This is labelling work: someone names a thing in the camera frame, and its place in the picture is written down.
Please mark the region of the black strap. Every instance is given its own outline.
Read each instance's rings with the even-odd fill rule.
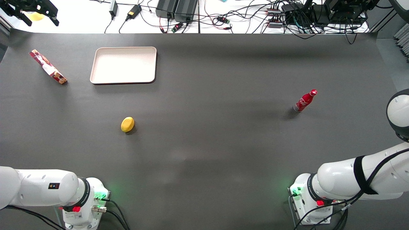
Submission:
[[[318,194],[315,193],[314,188],[312,187],[312,179],[317,173],[311,173],[310,177],[307,180],[307,188],[310,196],[315,201],[324,201],[326,204],[331,204],[332,200],[328,200],[326,198],[320,197]]]
[[[359,187],[361,188],[361,190],[368,194],[368,195],[375,195],[378,194],[377,192],[375,192],[366,182],[365,179],[365,175],[364,175],[364,170],[362,168],[362,159],[365,157],[365,155],[363,156],[359,156],[357,158],[355,158],[355,162],[354,162],[354,175],[355,175],[355,179],[358,182]]]
[[[90,183],[84,177],[78,177],[78,178],[81,179],[84,182],[84,185],[85,185],[84,194],[82,195],[81,199],[77,203],[75,203],[75,204],[73,204],[71,206],[63,206],[63,209],[66,212],[72,212],[73,207],[76,207],[76,206],[82,207],[82,206],[84,206],[85,202],[88,200],[88,197],[90,196]]]

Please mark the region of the warning label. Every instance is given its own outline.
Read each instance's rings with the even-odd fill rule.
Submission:
[[[65,217],[68,219],[80,219],[82,218],[82,212],[66,213]]]

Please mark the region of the yellow lemon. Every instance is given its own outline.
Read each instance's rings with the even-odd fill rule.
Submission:
[[[123,120],[121,124],[121,130],[125,133],[129,132],[133,128],[134,124],[135,124],[134,119],[132,117],[127,117]]]

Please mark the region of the power supply box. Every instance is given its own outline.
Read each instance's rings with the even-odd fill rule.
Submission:
[[[198,0],[179,0],[175,11],[175,20],[180,23],[193,20]]]
[[[178,0],[159,0],[156,7],[156,16],[161,18],[175,18]]]

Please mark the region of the bottle cap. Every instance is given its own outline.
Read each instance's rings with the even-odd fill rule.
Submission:
[[[317,90],[311,90],[310,95],[311,95],[311,96],[317,95]]]

